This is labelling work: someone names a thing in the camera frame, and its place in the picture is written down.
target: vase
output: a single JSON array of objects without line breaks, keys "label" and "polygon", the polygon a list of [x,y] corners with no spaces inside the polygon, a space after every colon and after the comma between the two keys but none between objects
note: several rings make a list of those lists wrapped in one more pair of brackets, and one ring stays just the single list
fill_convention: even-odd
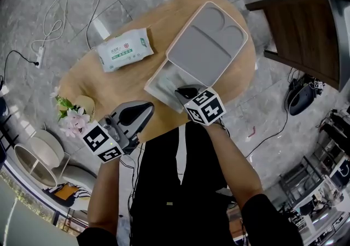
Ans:
[{"label": "vase", "polygon": [[90,116],[90,122],[94,120],[95,116],[95,101],[89,96],[79,95],[74,104],[80,107],[83,107],[87,115]]}]

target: wet wipes package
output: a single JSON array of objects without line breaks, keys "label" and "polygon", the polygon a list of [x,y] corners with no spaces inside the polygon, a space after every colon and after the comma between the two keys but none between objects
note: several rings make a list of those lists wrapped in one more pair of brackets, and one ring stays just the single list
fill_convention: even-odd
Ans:
[{"label": "wet wipes package", "polygon": [[121,66],[140,61],[153,54],[146,28],[127,31],[95,49],[105,72],[115,71]]}]

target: gray marble floor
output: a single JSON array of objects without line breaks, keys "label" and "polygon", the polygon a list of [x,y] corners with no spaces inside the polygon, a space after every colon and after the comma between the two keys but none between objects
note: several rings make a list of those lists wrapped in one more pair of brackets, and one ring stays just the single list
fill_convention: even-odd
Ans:
[{"label": "gray marble floor", "polygon": [[[36,57],[30,43],[43,39],[43,17],[54,0],[0,0],[0,73],[11,49],[22,52],[31,60]],[[167,0],[101,0],[94,20],[87,32],[91,45],[99,44],[106,35],[123,24],[137,18],[149,9]],[[256,0],[229,0],[242,12],[257,50],[258,69],[248,90],[229,102],[224,122],[232,139],[245,155],[269,135],[278,132],[285,121],[282,107],[287,91],[289,67],[262,56],[265,46],[271,43],[271,34],[262,12],[248,12],[244,4]],[[77,139],[66,138],[56,120],[54,101],[49,97],[62,76],[89,50],[85,42],[86,25],[97,0],[68,0],[67,22],[63,36],[46,43],[41,69],[11,55],[7,66],[5,87],[2,91],[13,117],[11,129],[25,142],[34,130],[43,128],[53,132],[64,149],[73,158],[97,173],[99,163],[91,158]],[[65,0],[55,5],[48,14],[45,30],[63,18]],[[344,102],[345,94],[327,87],[305,112],[289,117],[288,124],[279,136],[271,138],[249,158],[258,171],[264,187],[274,183],[278,176],[300,161],[302,155],[312,152],[317,130],[314,128],[335,105]]]}]

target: black sleeve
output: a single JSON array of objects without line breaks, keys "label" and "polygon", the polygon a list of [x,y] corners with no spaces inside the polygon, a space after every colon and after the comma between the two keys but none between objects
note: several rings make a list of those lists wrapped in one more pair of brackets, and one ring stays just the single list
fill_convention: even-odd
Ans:
[{"label": "black sleeve", "polygon": [[116,237],[113,234],[98,227],[89,227],[77,236],[77,240],[79,246],[96,246],[101,244],[104,246],[118,246]]},{"label": "black sleeve", "polygon": [[243,223],[252,246],[303,245],[298,228],[282,216],[265,195],[256,195],[242,208]]}]

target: white marker cube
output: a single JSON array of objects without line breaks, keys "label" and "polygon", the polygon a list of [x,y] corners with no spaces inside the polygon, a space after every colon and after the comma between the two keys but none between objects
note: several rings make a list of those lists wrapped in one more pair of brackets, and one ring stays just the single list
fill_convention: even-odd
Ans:
[{"label": "white marker cube", "polygon": [[226,114],[219,95],[211,87],[187,102],[184,107],[194,122],[206,126]]},{"label": "white marker cube", "polygon": [[94,121],[81,135],[81,140],[93,155],[104,163],[124,155],[119,144],[108,134],[97,121]]}]

